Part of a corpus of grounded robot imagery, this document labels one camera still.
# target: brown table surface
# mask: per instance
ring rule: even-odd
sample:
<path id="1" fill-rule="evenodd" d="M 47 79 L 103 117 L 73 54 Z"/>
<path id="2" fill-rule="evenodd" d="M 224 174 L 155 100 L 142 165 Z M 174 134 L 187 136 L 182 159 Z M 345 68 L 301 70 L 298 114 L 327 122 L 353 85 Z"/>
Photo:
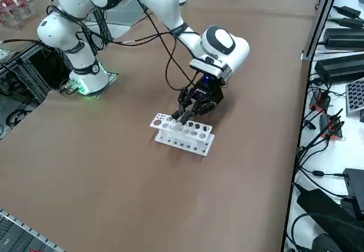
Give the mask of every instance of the brown table surface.
<path id="1" fill-rule="evenodd" d="M 219 24 L 251 47 L 220 106 L 196 119 L 216 135 L 206 158 L 154 142 L 151 120 L 177 104 L 161 43 L 110 45 L 98 59 L 120 75 L 100 99 L 51 92 L 0 143 L 0 206 L 68 251 L 278 251 L 316 2 L 185 6 L 194 30 Z M 123 39 L 153 32 L 144 21 Z M 176 59 L 187 69 L 191 57 L 179 45 Z M 169 75 L 185 84 L 174 65 Z"/>

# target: white desk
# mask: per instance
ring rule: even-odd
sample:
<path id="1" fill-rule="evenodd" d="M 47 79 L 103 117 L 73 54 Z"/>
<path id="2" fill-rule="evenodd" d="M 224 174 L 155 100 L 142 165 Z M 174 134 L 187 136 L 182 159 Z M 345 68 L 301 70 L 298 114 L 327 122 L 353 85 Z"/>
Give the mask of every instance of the white desk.
<path id="1" fill-rule="evenodd" d="M 364 4 L 358 2 L 358 0 L 335 0 L 335 6 L 349 6 L 356 10 L 360 10 L 362 12 L 361 18 L 364 18 Z M 331 17 L 334 18 L 343 18 L 344 16 L 337 13 L 335 10 L 331 9 L 330 12 Z M 320 41 L 323 40 L 323 34 L 327 28 L 342 28 L 337 24 L 327 22 L 325 24 L 325 29 L 322 32 Z M 323 52 L 334 52 L 335 50 L 327 50 L 324 46 L 318 46 L 316 53 Z M 341 53 L 341 54 L 318 54 L 314 57 L 314 62 L 312 63 L 311 73 L 315 72 L 315 65 L 317 60 L 328 59 L 332 57 L 341 57 L 358 54 L 358 52 L 353 53 Z M 345 92 L 345 84 L 333 85 L 330 89 L 331 91 L 337 93 Z M 318 154 L 315 154 L 305 163 L 304 168 L 313 171 L 319 170 L 325 173 L 342 173 L 345 168 L 357 168 L 364 170 L 364 123 L 359 121 L 359 116 L 346 116 L 346 100 L 344 97 L 336 97 L 333 94 L 330 94 L 331 102 L 330 108 L 328 109 L 328 114 L 336 114 L 341 108 L 343 111 L 341 112 L 341 120 L 345 121 L 345 124 L 342 127 L 342 132 L 344 138 L 340 141 L 331 140 L 329 142 L 328 148 Z M 307 103 L 305 106 L 305 115 L 310 112 L 309 102 L 312 98 L 312 92 L 309 93 L 307 97 Z M 313 117 L 316 112 L 312 113 L 307 119 L 309 120 Z M 301 133 L 301 146 L 306 146 L 319 132 L 319 119 L 320 116 L 316 117 L 312 123 L 317 127 L 316 130 L 308 130 L 306 127 Z M 325 147 L 325 143 L 322 143 L 314 148 L 312 148 L 305 156 L 305 158 L 322 148 Z M 348 192 L 346 190 L 344 179 L 341 177 L 334 176 L 324 176 L 324 177 L 315 177 L 311 174 L 309 176 L 317 182 L 322 187 L 328 189 L 331 192 L 334 192 L 339 195 L 347 195 Z M 305 175 L 299 172 L 296 175 L 296 183 L 300 184 L 307 190 L 317 188 L 312 182 L 310 182 Z M 291 209 L 289 212 L 288 226 L 287 232 L 288 235 L 291 236 L 291 228 L 292 223 L 295 218 L 299 215 L 305 213 L 305 211 L 297 204 L 296 200 L 299 195 L 299 191 L 294 188 L 292 194 L 292 202 Z M 334 196 L 329 195 L 335 202 L 340 203 L 340 199 Z M 300 219 L 300 221 L 295 226 L 295 240 L 296 243 L 300 246 L 304 246 L 307 248 L 311 248 L 312 241 L 319 234 L 324 231 L 318 226 L 313 219 L 310 217 L 304 217 Z M 294 248 L 292 243 L 287 240 L 288 247 Z"/>

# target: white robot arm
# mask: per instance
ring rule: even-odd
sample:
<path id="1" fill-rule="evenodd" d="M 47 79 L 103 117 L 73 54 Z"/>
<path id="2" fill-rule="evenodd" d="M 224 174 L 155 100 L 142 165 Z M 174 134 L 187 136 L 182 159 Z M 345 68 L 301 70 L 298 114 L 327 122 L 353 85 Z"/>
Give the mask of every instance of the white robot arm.
<path id="1" fill-rule="evenodd" d="M 125 0 L 59 0 L 60 9 L 68 15 L 83 19 L 96 6 L 111 9 Z M 242 65 L 249 54 L 249 45 L 222 27 L 210 26 L 202 36 L 194 34 L 180 14 L 180 0 L 138 0 L 146 5 L 158 19 L 190 51 L 193 59 L 190 67 L 203 73 L 191 90 L 184 89 L 179 97 L 179 109 L 174 118 L 187 121 L 196 114 L 212 110 L 222 99 L 221 86 L 228 83 L 234 72 Z M 101 90 L 107 85 L 107 75 L 100 69 L 89 45 L 75 37 L 79 25 L 52 13 L 40 24 L 38 34 L 49 46 L 65 52 L 74 71 L 71 78 L 86 88 L 82 94 Z"/>

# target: black cable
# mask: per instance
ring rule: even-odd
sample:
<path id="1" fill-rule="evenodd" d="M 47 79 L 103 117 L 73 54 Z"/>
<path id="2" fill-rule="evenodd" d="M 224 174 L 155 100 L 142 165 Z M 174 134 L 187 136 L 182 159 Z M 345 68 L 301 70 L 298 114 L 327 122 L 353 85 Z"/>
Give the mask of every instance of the black cable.
<path id="1" fill-rule="evenodd" d="M 303 118 L 303 120 L 305 120 L 306 118 L 308 118 L 315 110 L 312 110 Z"/>
<path id="2" fill-rule="evenodd" d="M 173 54 L 175 53 L 176 51 L 176 47 L 177 47 L 177 39 L 175 39 L 175 43 L 173 45 L 173 49 L 172 49 L 172 52 L 171 52 L 171 55 L 173 56 Z M 165 71 L 165 78 L 166 78 L 166 82 L 168 84 L 168 86 L 174 90 L 174 91 L 182 91 L 184 88 L 188 88 L 191 86 L 191 84 L 193 83 L 193 81 L 196 79 L 197 75 L 198 75 L 198 72 L 195 73 L 194 77 L 192 78 L 192 81 L 185 87 L 181 88 L 181 89 L 177 89 L 175 87 L 173 87 L 171 85 L 171 83 L 169 82 L 169 79 L 168 79 L 168 68 L 169 68 L 169 64 L 171 63 L 171 60 L 172 60 L 172 57 L 170 56 L 169 59 L 168 59 L 168 62 L 167 62 L 167 65 L 166 65 L 166 71 Z"/>
<path id="3" fill-rule="evenodd" d="M 166 43 L 164 42 L 162 36 L 160 35 L 160 32 L 157 28 L 157 26 L 155 25 L 154 21 L 152 20 L 152 18 L 149 16 L 148 12 L 146 11 L 146 9 L 143 7 L 143 3 L 140 1 L 140 0 L 136 0 L 139 5 L 142 7 L 144 13 L 147 15 L 149 21 L 151 22 L 153 28 L 155 29 L 155 31 L 157 32 L 158 34 L 158 37 L 160 38 L 160 41 L 162 42 L 163 46 L 164 46 L 164 49 L 166 49 L 167 53 L 169 54 L 169 56 L 171 57 L 171 59 L 173 60 L 173 62 L 177 65 L 177 67 L 181 70 L 181 72 L 183 73 L 183 75 L 186 77 L 186 79 L 191 83 L 193 84 L 194 86 L 196 86 L 193 81 L 188 77 L 188 75 L 183 71 L 182 67 L 176 62 L 176 60 L 173 58 L 173 56 L 171 55 L 169 49 L 167 48 L 167 45 Z"/>
<path id="4" fill-rule="evenodd" d="M 301 170 L 304 170 L 305 172 L 307 173 L 310 173 L 312 174 L 313 176 L 316 176 L 316 177 L 324 177 L 324 176 L 336 176 L 336 177 L 347 177 L 346 174 L 344 173 L 325 173 L 323 171 L 309 171 L 309 170 L 306 170 L 304 167 L 300 167 Z"/>
<path id="5" fill-rule="evenodd" d="M 321 149 L 321 150 L 318 150 L 318 151 L 315 151 L 315 152 L 313 152 L 313 153 L 311 153 L 306 159 L 305 159 L 305 161 L 303 161 L 302 162 L 302 164 L 300 163 L 301 162 L 301 160 L 298 162 L 298 166 L 299 166 L 299 168 L 300 167 L 302 167 L 306 162 L 307 162 L 307 160 L 310 158 L 310 157 L 312 157 L 312 155 L 315 155 L 315 154 L 318 154 L 319 152 L 323 152 L 323 151 L 325 151 L 328 147 L 329 147 L 329 140 L 328 139 L 323 139 L 323 140 L 321 140 L 321 141 L 319 141 L 318 143 L 321 143 L 321 142 L 323 142 L 323 141 L 327 141 L 327 143 L 326 143 L 326 146 L 323 148 L 323 149 Z"/>
<path id="6" fill-rule="evenodd" d="M 310 180 L 314 185 L 316 185 L 317 187 L 319 187 L 320 189 L 322 189 L 323 191 L 326 191 L 328 194 L 331 194 L 331 195 L 333 195 L 333 196 L 335 196 L 335 197 L 338 197 L 338 198 L 341 198 L 341 199 L 352 199 L 352 197 L 351 196 L 348 196 L 348 195 L 339 195 L 339 194 L 336 194 L 336 193 L 333 193 L 333 192 L 331 192 L 331 191 L 329 191 L 328 189 L 326 189 L 326 188 L 324 188 L 324 187 L 322 187 L 321 185 L 319 185 L 319 184 L 317 184 L 311 177 L 309 177 L 308 175 L 307 175 L 307 173 L 304 171 L 304 170 L 302 170 L 301 168 L 300 168 L 300 171 L 308 178 L 308 180 Z"/>
<path id="7" fill-rule="evenodd" d="M 340 219 L 337 219 L 337 218 L 334 218 L 334 217 L 331 217 L 331 216 L 328 216 L 328 215 L 323 215 L 323 214 L 320 214 L 320 213 L 304 213 L 304 214 L 301 214 L 300 216 L 298 216 L 292 223 L 291 237 L 292 237 L 293 243 L 296 243 L 295 232 L 294 232 L 295 226 L 296 226 L 297 222 L 300 219 L 302 219 L 303 217 L 306 217 L 306 216 L 310 216 L 310 217 L 315 217 L 316 216 L 316 217 L 326 218 L 328 220 L 339 222 L 342 225 L 346 225 L 346 226 L 348 226 L 348 227 L 350 227 L 352 229 L 357 229 L 358 231 L 361 231 L 362 233 L 364 233 L 364 227 L 362 227 L 362 226 L 353 225 L 353 224 L 350 224 L 350 223 L 345 222 L 343 220 L 340 220 Z"/>
<path id="8" fill-rule="evenodd" d="M 318 117 L 322 112 L 324 111 L 324 109 L 322 109 L 321 111 L 319 111 L 317 114 L 315 114 L 310 120 L 306 121 L 306 123 L 304 123 L 301 127 L 301 130 L 303 130 L 307 124 L 311 123 L 316 117 Z"/>
<path id="9" fill-rule="evenodd" d="M 30 43 L 35 43 L 35 44 L 38 44 L 40 46 L 49 48 L 49 46 L 45 45 L 41 41 L 39 41 L 39 40 L 31 40 L 31 39 L 9 39 L 9 40 L 0 41 L 0 44 L 4 44 L 4 43 L 16 43 L 16 42 L 30 42 Z"/>

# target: hole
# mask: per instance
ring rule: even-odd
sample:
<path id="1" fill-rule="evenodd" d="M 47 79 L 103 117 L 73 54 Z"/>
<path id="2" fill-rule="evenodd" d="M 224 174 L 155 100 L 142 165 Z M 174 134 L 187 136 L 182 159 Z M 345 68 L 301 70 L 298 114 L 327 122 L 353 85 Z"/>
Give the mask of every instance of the hole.
<path id="1" fill-rule="evenodd" d="M 159 119 L 157 119 L 156 121 L 154 121 L 154 122 L 153 122 L 153 124 L 154 124 L 155 126 L 159 126 L 160 124 L 162 124 L 162 121 L 161 121 L 161 120 L 159 120 Z"/>

